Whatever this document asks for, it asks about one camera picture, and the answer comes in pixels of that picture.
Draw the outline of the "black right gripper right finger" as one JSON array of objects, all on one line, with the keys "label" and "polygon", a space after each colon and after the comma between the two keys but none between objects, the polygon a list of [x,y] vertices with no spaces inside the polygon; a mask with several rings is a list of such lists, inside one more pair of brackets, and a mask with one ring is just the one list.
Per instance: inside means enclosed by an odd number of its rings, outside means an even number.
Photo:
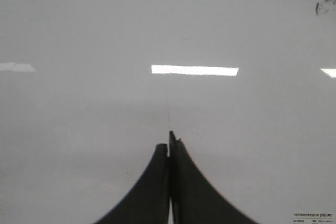
[{"label": "black right gripper right finger", "polygon": [[255,223],[208,182],[173,131],[169,151],[174,223]]}]

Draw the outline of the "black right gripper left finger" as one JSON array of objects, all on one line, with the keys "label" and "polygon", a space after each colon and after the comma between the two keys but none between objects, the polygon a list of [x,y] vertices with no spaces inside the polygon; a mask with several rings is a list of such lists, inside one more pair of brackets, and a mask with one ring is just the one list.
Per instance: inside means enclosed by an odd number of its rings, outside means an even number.
[{"label": "black right gripper left finger", "polygon": [[96,223],[168,223],[169,209],[167,145],[158,144],[131,190]]}]

